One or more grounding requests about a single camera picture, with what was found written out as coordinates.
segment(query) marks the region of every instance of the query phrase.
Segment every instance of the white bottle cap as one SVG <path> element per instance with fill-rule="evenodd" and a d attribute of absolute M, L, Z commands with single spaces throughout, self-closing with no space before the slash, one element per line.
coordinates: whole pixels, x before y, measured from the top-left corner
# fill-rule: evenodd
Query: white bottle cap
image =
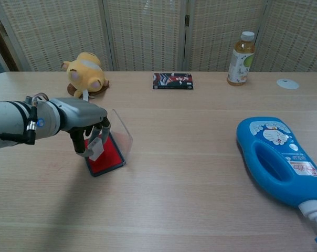
<path fill-rule="evenodd" d="M 252 31 L 244 31 L 240 38 L 243 40 L 243 41 L 252 41 L 254 39 L 254 32 Z"/>
<path fill-rule="evenodd" d="M 299 209 L 302 214 L 311 221 L 317 218 L 317 200 L 312 199 L 310 201 L 305 201 L 299 205 Z"/>

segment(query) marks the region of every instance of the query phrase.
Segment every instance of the plush toy ear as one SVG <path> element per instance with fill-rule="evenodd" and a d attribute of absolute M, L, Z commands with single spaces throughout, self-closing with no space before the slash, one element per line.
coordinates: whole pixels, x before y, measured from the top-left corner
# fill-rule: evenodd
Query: plush toy ear
<path fill-rule="evenodd" d="M 95 82 L 91 83 L 91 88 L 97 89 L 101 87 L 100 80 L 96 80 Z"/>
<path fill-rule="evenodd" d="M 68 69 L 68 67 L 69 67 L 69 64 L 70 64 L 70 62 L 68 62 L 68 61 L 63 61 L 62 65 L 61 65 L 61 68 L 62 68 L 64 71 L 66 71 L 66 70 Z"/>
<path fill-rule="evenodd" d="M 79 79 L 79 74 L 76 70 L 71 69 L 70 70 L 70 74 L 71 74 L 71 79 L 72 80 L 78 80 Z"/>

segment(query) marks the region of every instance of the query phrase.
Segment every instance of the black cable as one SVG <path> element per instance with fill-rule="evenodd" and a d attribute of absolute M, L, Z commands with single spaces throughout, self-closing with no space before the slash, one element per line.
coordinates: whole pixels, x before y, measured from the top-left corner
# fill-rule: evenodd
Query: black cable
<path fill-rule="evenodd" d="M 9 102 L 10 104 L 14 105 L 17 109 L 18 109 L 18 112 L 20 112 L 21 116 L 22 116 L 22 120 L 23 120 L 23 131 L 25 132 L 26 131 L 26 128 L 27 128 L 27 116 L 26 116 L 26 113 L 23 111 L 23 109 L 18 105 L 16 104 L 15 102 L 12 102 L 12 101 L 5 101 L 5 102 Z"/>
<path fill-rule="evenodd" d="M 0 134 L 0 139 L 3 141 L 13 141 L 17 143 L 26 143 L 28 137 L 26 135 L 21 134 L 9 134 L 9 133 L 2 133 Z"/>
<path fill-rule="evenodd" d="M 28 118 L 27 131 L 24 133 L 24 136 L 26 137 L 26 144 L 35 144 L 37 119 L 37 108 L 35 106 L 32 106 Z"/>

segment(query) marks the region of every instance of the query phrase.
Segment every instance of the plastic bottle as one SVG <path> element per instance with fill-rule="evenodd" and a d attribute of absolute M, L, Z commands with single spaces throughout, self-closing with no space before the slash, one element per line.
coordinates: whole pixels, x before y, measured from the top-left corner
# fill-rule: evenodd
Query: plastic bottle
<path fill-rule="evenodd" d="M 235 44 L 227 76 L 227 82 L 230 85 L 239 86 L 246 82 L 255 52 L 253 40 L 254 33 L 244 31 Z"/>
<path fill-rule="evenodd" d="M 260 186 L 317 222 L 317 166 L 287 125 L 278 118 L 248 118 L 239 124 L 237 138 Z"/>

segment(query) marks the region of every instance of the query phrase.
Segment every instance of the small white disc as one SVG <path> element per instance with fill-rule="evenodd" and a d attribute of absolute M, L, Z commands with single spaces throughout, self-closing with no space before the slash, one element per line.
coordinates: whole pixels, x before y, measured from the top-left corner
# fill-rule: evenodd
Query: small white disc
<path fill-rule="evenodd" d="M 286 88 L 286 89 L 298 89 L 300 85 L 291 79 L 279 79 L 276 81 L 276 83 L 281 87 L 281 88 Z"/>

